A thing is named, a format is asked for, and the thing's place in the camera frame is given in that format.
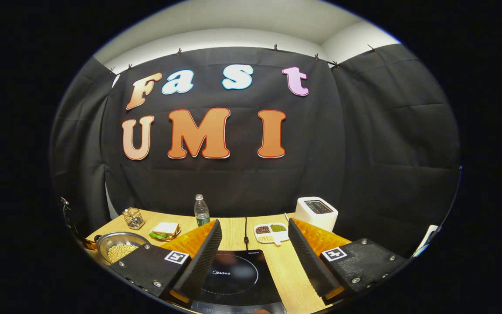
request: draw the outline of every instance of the metal bowl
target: metal bowl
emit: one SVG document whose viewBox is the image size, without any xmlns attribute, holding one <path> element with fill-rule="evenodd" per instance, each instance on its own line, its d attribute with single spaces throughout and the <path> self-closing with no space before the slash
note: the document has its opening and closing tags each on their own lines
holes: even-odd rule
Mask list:
<svg viewBox="0 0 502 314">
<path fill-rule="evenodd" d="M 150 244 L 150 242 L 145 239 L 145 237 L 132 232 L 111 232 L 105 234 L 98 239 L 96 246 L 98 247 L 98 252 L 108 263 L 112 263 L 108 256 L 109 249 L 118 244 L 143 246 L 145 244 Z"/>
</svg>

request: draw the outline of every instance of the sandwich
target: sandwich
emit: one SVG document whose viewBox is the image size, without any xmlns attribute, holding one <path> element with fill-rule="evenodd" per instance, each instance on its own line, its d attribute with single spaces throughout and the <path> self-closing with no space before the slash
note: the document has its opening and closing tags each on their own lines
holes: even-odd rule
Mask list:
<svg viewBox="0 0 502 314">
<path fill-rule="evenodd" d="M 177 222 L 161 222 L 150 232 L 150 236 L 158 240 L 171 240 L 180 230 Z"/>
</svg>

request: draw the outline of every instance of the water bottle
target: water bottle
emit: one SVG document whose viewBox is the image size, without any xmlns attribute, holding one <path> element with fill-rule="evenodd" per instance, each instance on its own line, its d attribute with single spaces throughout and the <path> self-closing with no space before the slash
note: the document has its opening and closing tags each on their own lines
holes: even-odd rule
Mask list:
<svg viewBox="0 0 502 314">
<path fill-rule="evenodd" d="M 209 207 L 202 194 L 195 195 L 195 218 L 197 218 L 197 226 L 203 226 L 205 223 L 210 222 Z"/>
</svg>

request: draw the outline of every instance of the wooden table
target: wooden table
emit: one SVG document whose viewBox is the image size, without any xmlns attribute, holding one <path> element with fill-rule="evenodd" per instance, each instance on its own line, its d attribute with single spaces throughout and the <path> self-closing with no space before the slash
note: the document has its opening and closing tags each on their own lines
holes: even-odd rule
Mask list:
<svg viewBox="0 0 502 314">
<path fill-rule="evenodd" d="M 119 216 L 87 237 L 94 240 L 95 235 L 105 235 L 116 231 L 129 231 L 145 237 L 151 244 L 161 246 L 165 242 L 152 239 L 148 234 L 160 222 L 177 222 L 181 227 L 181 234 L 197 228 L 194 216 L 169 215 L 165 213 L 150 212 L 141 209 L 145 224 L 140 230 L 127 227 L 122 216 Z M 287 214 L 292 218 L 294 213 Z M 213 218 L 220 221 L 222 228 L 222 241 L 218 250 L 245 250 L 243 241 L 245 231 L 245 218 Z M 323 301 L 309 283 L 301 263 L 295 254 L 291 241 L 283 241 L 281 246 L 274 243 L 263 244 L 257 241 L 253 227 L 261 223 L 280 222 L 288 225 L 284 214 L 247 218 L 247 237 L 249 237 L 249 250 L 263 250 L 272 278 L 288 314 L 309 314 L 327 308 Z M 96 251 L 86 250 L 93 258 L 109 265 Z"/>
</svg>

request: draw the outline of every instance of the wire mesh cup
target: wire mesh cup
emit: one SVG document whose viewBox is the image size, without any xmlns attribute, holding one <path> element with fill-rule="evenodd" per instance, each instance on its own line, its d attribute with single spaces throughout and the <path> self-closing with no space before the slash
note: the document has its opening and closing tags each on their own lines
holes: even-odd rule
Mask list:
<svg viewBox="0 0 502 314">
<path fill-rule="evenodd" d="M 145 224 L 141 211 L 133 207 L 125 209 L 123 219 L 125 219 L 127 226 L 133 230 L 139 230 Z"/>
</svg>

